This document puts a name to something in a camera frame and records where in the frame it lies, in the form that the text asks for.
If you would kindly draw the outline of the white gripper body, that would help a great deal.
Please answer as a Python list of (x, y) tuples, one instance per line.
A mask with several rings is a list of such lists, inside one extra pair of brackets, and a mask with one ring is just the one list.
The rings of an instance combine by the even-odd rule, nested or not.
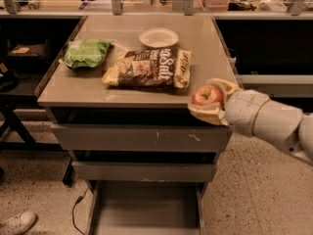
[(237, 133), (254, 136), (272, 145), (295, 145), (303, 119), (299, 108), (273, 101), (254, 90), (232, 95), (225, 105), (225, 116)]

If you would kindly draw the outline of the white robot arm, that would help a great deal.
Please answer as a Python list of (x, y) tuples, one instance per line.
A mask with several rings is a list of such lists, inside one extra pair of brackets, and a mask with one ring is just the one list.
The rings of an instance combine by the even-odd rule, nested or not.
[(188, 110), (194, 118), (229, 126), (236, 133), (263, 140), (313, 165), (313, 117), (300, 108), (255, 90), (243, 90), (228, 80), (212, 78), (193, 93)]

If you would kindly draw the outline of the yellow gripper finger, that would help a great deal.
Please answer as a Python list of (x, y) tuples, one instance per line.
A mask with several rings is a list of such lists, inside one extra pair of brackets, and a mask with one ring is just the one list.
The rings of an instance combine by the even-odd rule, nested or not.
[(218, 88), (222, 92), (224, 102), (227, 102), (234, 93), (242, 91), (242, 88), (237, 83), (221, 78), (211, 78), (205, 84)]
[(220, 103), (213, 103), (204, 106), (189, 104), (188, 110), (194, 118), (204, 121), (206, 123), (220, 126), (229, 125), (229, 122), (225, 116), (225, 112), (222, 109)]

